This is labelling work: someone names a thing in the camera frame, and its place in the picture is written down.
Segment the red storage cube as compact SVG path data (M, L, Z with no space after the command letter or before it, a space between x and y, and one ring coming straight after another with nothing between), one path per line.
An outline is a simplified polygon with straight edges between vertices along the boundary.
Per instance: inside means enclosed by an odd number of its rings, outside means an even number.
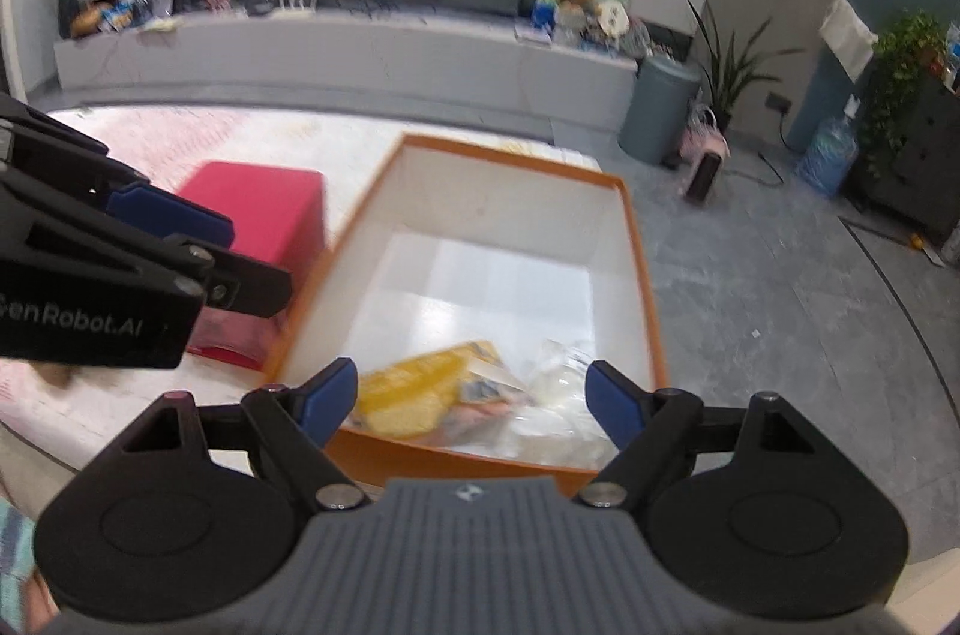
M181 185L179 195L231 219L231 250L288 271L295 289L325 250L324 177L317 170L207 162ZM282 314L259 318L206 309L189 351L258 371L283 323Z

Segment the yellow snack packet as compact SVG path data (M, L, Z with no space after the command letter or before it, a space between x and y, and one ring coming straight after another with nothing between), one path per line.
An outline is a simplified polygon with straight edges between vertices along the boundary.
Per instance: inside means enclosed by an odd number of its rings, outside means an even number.
M350 424L374 437L449 447L529 401L498 349L471 341L361 375Z

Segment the dark cabinet with plants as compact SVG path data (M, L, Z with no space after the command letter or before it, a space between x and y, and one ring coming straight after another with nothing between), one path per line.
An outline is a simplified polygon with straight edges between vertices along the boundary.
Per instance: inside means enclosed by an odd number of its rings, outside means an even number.
M940 245L958 225L958 92L944 83L947 31L910 11L878 36L859 156L844 197L909 224Z

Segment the grey trash bin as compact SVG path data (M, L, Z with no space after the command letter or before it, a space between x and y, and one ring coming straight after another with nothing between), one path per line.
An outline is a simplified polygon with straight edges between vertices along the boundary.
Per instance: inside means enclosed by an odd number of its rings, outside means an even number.
M620 128L620 148L636 161L661 164L679 146L690 103L700 88L701 71L695 65L657 53L646 57Z

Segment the marble tv console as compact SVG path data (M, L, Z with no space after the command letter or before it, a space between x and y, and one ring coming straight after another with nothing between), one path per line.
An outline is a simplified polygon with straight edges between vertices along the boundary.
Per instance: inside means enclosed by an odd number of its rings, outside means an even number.
M402 10L245 18L55 47L75 104L231 104L428 120L547 138L553 125L619 130L635 65L517 39L508 21Z

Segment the pink space heater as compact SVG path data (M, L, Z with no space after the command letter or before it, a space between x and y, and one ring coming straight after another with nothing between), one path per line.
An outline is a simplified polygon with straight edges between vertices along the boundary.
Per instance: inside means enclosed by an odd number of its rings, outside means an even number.
M726 137L719 130L715 112L698 103L690 110L679 146L680 159L690 167L690 177L683 186L688 203L703 206L713 192L722 166L731 156Z

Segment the orange cardboard box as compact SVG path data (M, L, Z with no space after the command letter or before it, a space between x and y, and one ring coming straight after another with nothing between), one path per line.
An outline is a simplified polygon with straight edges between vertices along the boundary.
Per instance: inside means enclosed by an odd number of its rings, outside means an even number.
M582 342L646 390L665 385L623 180L405 135L314 263L263 375L293 385L340 356L377 371L474 339L513 374L551 339Z

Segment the white mesh cloth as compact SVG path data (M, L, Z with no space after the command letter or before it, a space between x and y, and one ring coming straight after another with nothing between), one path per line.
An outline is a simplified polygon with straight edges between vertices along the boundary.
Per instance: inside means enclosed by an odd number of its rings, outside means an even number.
M598 470L617 449L586 404L590 348L544 341L524 377L526 398L496 434L500 458L529 465Z

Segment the blue water jug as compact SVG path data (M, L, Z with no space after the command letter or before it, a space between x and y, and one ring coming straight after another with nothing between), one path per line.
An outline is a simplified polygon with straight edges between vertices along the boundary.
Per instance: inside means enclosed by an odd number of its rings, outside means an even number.
M851 94L843 114L823 120L796 167L796 174L823 197L838 195L859 154L857 112L861 101Z

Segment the teddy bear on stand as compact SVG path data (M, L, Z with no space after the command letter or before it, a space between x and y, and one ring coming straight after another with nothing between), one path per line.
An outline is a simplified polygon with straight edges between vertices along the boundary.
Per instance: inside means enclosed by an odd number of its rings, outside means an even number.
M596 16L596 0L555 0L553 42L578 47L590 18Z

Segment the potted long-leaf plant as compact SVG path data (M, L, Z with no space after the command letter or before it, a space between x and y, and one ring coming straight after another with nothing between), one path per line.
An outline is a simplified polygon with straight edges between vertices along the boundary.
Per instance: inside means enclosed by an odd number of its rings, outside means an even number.
M802 47L763 47L763 37L773 23L771 16L761 21L745 39L740 39L733 29L722 36L713 7L708 2L704 2L701 8L692 2L686 4L706 50L706 59L698 60L697 65L706 85L708 106L716 117L719 131L724 133L731 125L734 107L750 86L781 81L778 75L768 73L766 67L773 60L799 55Z

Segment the white hanging cloth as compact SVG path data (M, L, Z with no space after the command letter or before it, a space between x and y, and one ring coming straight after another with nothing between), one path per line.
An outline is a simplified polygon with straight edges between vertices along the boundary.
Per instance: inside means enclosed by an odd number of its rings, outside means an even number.
M859 18L848 0L833 0L818 34L835 55L846 76L857 83L874 58L877 34Z

